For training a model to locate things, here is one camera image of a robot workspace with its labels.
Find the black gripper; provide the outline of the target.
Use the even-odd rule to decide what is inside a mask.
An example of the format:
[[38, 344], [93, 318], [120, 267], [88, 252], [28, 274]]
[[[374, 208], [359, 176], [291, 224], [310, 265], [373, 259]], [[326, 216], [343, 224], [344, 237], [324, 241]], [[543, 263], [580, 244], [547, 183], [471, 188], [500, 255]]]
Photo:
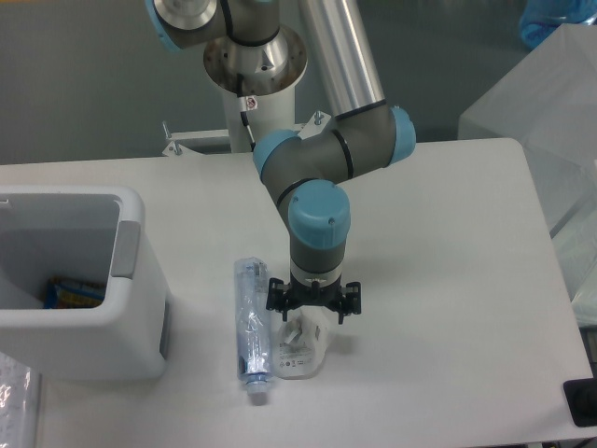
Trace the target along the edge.
[[286, 321], [288, 312], [301, 306], [320, 306], [338, 310], [338, 322], [343, 323], [344, 318], [349, 315], [360, 315], [362, 313], [362, 286], [360, 282], [350, 282], [344, 287], [340, 280], [336, 280], [328, 286], [322, 286], [316, 282], [309, 286], [301, 284], [292, 278], [290, 284], [273, 277], [269, 280], [268, 297], [266, 309], [275, 311]]

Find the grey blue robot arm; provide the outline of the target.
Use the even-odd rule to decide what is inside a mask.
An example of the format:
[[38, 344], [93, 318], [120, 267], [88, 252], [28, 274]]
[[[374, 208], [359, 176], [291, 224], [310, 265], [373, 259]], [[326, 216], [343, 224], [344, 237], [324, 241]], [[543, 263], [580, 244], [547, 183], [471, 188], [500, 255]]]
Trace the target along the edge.
[[[164, 47], [204, 45], [210, 79], [235, 100], [243, 149], [253, 155], [290, 238], [290, 278], [271, 279], [269, 309], [286, 314], [321, 306], [339, 316], [361, 311], [361, 286], [341, 280], [351, 224], [341, 183], [407, 158], [416, 145], [408, 113], [389, 106], [354, 1], [302, 1], [309, 41], [281, 24], [276, 1], [149, 1]], [[263, 124], [266, 97], [291, 90], [314, 55], [332, 121], [318, 134]]]

